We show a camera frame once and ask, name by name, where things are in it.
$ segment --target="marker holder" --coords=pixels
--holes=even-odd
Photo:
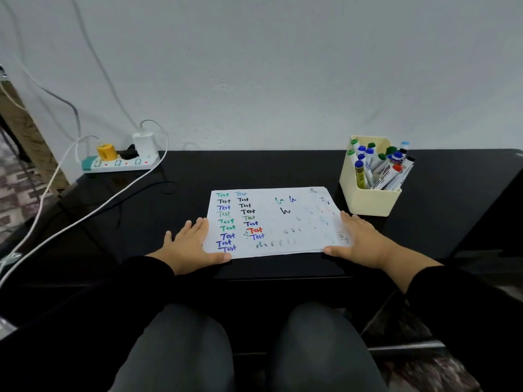
[[[350,139],[358,139],[359,143],[364,146],[370,142],[374,142],[376,143],[378,153],[385,153],[387,147],[391,146],[390,140],[385,137],[351,136]],[[352,149],[352,145],[349,143],[347,151]],[[384,191],[362,190],[359,188],[356,182],[354,165],[346,153],[339,184],[342,186],[343,196],[345,197],[345,201],[347,201],[349,211],[357,215],[387,217],[401,194],[401,189],[399,191]]]

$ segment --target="glossy black tabletop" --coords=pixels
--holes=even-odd
[[[436,259],[451,256],[518,176],[518,150],[409,151],[415,168],[388,218],[366,217],[396,242]],[[344,151],[170,151],[146,178],[99,213],[66,231],[24,262],[12,285],[86,284],[125,258],[158,249],[166,230],[205,216],[212,190],[325,186],[348,210],[338,180]],[[27,252],[73,223],[144,172],[82,176],[51,206],[22,247]],[[321,253],[234,260],[215,278],[351,276],[356,268]]]

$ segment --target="white wall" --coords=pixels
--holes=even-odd
[[[70,140],[49,111],[70,136],[73,114],[11,52],[77,105],[84,134],[128,144],[71,0],[2,1],[0,60],[55,155]],[[77,2],[121,102],[172,149],[341,149],[356,133],[523,147],[523,0]]]

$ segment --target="hand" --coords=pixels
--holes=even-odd
[[[350,248],[327,246],[323,249],[326,255],[341,257],[365,267],[383,269],[387,258],[401,248],[357,215],[350,217],[342,210],[340,216],[352,236],[354,245]]]
[[[206,253],[202,244],[209,232],[209,221],[199,217],[191,228],[191,220],[174,237],[170,231],[165,233],[161,249],[147,256],[167,263],[174,275],[184,275],[213,264],[222,264],[231,260],[230,253]]]

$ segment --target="person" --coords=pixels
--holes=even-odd
[[[514,390],[523,348],[523,304],[466,272],[401,247],[341,212],[352,247],[326,247],[386,272],[415,313],[485,391]],[[178,275],[231,260],[206,253],[209,228],[187,221],[161,249],[133,257],[0,341],[3,390],[232,391],[226,333],[214,320],[168,304]],[[318,303],[295,308],[275,342],[267,390],[385,391],[349,321]]]

